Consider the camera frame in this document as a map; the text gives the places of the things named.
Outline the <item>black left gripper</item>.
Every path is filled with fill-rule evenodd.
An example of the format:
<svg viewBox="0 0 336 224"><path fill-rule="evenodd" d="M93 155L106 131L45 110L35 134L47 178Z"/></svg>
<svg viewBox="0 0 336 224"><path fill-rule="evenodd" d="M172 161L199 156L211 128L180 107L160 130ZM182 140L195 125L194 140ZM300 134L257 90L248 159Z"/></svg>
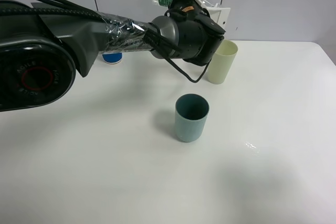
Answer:
<svg viewBox="0 0 336 224"><path fill-rule="evenodd" d="M204 66L224 39L225 30L210 18L206 8L195 0L173 0L166 16L173 19L177 47L180 51L169 53L169 59L183 59Z"/></svg>

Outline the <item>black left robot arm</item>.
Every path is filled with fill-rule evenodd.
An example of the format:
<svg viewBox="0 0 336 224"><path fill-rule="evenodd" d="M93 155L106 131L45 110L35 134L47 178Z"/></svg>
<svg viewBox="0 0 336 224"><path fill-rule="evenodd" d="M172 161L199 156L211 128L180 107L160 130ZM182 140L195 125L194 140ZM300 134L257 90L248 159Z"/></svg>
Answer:
<svg viewBox="0 0 336 224"><path fill-rule="evenodd" d="M149 23L67 0L1 0L1 111L55 102L99 54L149 51L207 68L224 35L199 0L171 0Z"/></svg>

